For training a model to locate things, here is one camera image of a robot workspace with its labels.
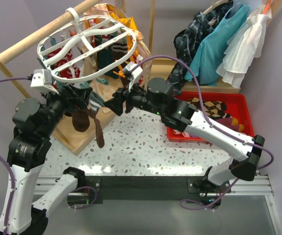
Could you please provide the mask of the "white round clip hanger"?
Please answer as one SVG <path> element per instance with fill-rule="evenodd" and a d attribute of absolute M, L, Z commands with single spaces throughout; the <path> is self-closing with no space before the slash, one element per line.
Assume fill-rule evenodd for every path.
<path fill-rule="evenodd" d="M 99 76 L 105 74 L 106 72 L 116 68 L 118 65 L 121 65 L 122 63 L 126 62 L 129 59 L 129 57 L 132 56 L 133 53 L 135 52 L 137 47 L 137 38 L 135 33 L 133 32 L 133 30 L 126 27 L 122 23 L 114 20 L 112 17 L 108 17 L 105 15 L 92 15 L 92 16 L 84 16 L 81 18 L 79 17 L 76 10 L 71 7 L 68 8 L 66 12 L 72 15 L 70 22 L 58 28 L 58 30 L 51 33 L 49 36 L 45 37 L 44 39 L 42 39 L 37 46 L 37 54 L 39 59 L 41 59 L 45 68 L 50 70 L 51 76 L 56 81 L 62 83 L 82 83 L 82 82 L 94 80 Z M 51 36 L 71 26 L 75 27 L 76 34 L 74 36 L 71 36 L 68 39 L 65 39 L 64 41 L 59 42 L 56 45 L 51 46 L 45 50 L 41 50 L 44 43 L 48 39 L 50 39 Z M 114 33 L 117 34 L 114 38 L 101 43 L 101 45 L 99 46 L 93 47 L 92 44 L 88 41 L 90 37 L 96 35 L 103 36 L 103 35 L 112 35 Z M 72 79 L 67 79 L 60 76 L 59 74 L 60 71 L 66 69 L 71 65 L 76 65 L 78 62 L 81 62 L 85 58 L 88 58 L 96 54 L 98 51 L 107 48 L 108 46 L 118 42 L 118 40 L 125 38 L 126 36 L 131 36 L 132 46 L 131 49 L 128 50 L 128 53 L 125 56 L 123 56 L 121 59 L 111 63 L 105 68 L 98 70 L 97 72 L 92 73 L 90 75 L 82 76 L 79 78 L 72 78 Z M 72 49 L 74 46 L 76 46 L 76 44 L 79 42 L 83 43 L 83 45 L 87 49 L 87 52 L 84 52 L 83 54 L 73 58 L 71 61 L 69 61 L 67 64 L 64 64 L 63 66 L 60 66 L 56 69 L 50 68 L 51 65 L 61 60 L 68 53 L 68 51 Z M 58 54 L 48 59 L 47 55 L 58 48 L 62 48 L 61 51 Z"/>

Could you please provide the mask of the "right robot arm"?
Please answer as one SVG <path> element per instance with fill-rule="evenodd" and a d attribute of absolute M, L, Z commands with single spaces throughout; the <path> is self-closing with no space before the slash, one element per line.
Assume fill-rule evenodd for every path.
<path fill-rule="evenodd" d="M 205 191 L 214 192 L 235 178 L 254 180 L 265 139 L 244 135 L 208 119 L 202 110 L 175 98 L 173 88 L 163 78 L 151 79 L 146 90 L 138 84 L 130 89 L 119 88 L 104 105 L 118 116 L 133 108 L 157 114 L 165 126 L 198 136 L 227 152 L 227 161 L 207 169 L 200 183 Z"/>

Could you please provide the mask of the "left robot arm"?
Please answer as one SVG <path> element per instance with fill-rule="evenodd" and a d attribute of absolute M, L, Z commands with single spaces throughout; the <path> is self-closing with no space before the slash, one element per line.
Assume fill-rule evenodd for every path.
<path fill-rule="evenodd" d="M 59 93 L 48 93 L 45 104 L 27 98 L 16 106 L 12 118 L 14 137 L 6 160 L 9 179 L 0 235 L 43 234 L 50 213 L 67 195 L 88 188 L 84 171 L 68 167 L 52 189 L 33 201 L 36 182 L 51 147 L 51 134 L 65 113 L 87 108 L 91 92 L 91 88 L 69 86 Z"/>

